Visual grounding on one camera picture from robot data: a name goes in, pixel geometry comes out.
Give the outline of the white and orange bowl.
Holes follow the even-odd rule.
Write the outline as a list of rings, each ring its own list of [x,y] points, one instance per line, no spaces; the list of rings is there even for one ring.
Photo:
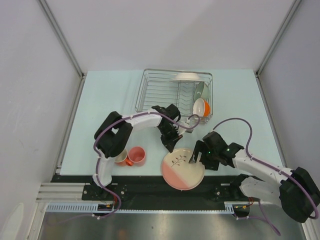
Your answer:
[[[194,104],[192,113],[199,117],[208,117],[210,115],[211,108],[207,101],[202,98],[198,98]]]

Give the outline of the pink cup orange handle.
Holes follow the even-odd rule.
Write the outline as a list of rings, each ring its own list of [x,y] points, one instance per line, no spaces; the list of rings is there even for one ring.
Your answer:
[[[128,152],[125,163],[127,166],[138,166],[141,167],[146,162],[146,152],[140,146],[131,148]]]

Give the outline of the pink and cream plate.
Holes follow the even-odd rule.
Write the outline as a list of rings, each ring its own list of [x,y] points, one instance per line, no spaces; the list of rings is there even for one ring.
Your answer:
[[[205,166],[199,160],[196,163],[189,163],[192,154],[193,151],[189,148],[177,148],[163,158],[161,174],[172,188],[189,191],[202,182]]]

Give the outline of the metal wire dish rack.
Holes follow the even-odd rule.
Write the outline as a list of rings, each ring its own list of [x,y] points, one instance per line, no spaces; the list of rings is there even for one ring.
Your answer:
[[[171,81],[178,73],[196,73],[201,81]],[[142,73],[135,111],[143,112],[156,105],[168,107],[173,104],[180,111],[181,118],[186,119],[193,113],[194,93],[200,82],[205,82],[210,91],[209,99],[205,100],[210,106],[210,114],[201,118],[203,124],[207,123],[213,116],[213,75],[209,72],[146,68]]]

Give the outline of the green bowl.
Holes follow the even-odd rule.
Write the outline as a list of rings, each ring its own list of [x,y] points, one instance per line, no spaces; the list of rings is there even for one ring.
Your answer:
[[[194,92],[193,100],[197,99],[208,100],[210,97],[210,90],[208,85],[205,82],[200,82]]]

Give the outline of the white fluted plate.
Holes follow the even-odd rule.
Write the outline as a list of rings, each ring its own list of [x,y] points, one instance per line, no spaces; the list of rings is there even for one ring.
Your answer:
[[[201,82],[199,75],[193,72],[180,72],[178,73],[173,79],[170,80],[171,82]]]

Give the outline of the cream cup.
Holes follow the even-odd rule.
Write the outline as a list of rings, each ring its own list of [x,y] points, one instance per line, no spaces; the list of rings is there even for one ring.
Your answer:
[[[128,151],[127,149],[124,149],[116,158],[115,158],[115,164],[117,165],[126,165],[126,159],[128,157]]]

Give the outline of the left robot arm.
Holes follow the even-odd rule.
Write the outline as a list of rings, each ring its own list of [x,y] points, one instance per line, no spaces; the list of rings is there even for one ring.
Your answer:
[[[95,186],[93,194],[100,200],[110,196],[112,169],[115,158],[126,148],[130,135],[145,128],[158,128],[162,145],[171,153],[182,138],[175,126],[181,119],[179,109],[170,104],[159,105],[134,115],[123,116],[117,111],[111,112],[94,134],[93,150],[98,155],[97,165],[92,176]]]

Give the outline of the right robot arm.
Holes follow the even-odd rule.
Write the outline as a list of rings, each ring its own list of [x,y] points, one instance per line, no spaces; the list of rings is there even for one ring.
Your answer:
[[[227,144],[215,131],[196,142],[188,163],[201,163],[213,171],[219,165],[245,171],[230,188],[237,201],[252,197],[272,203],[299,223],[320,216],[320,190],[306,169],[280,167],[257,159],[240,144]]]

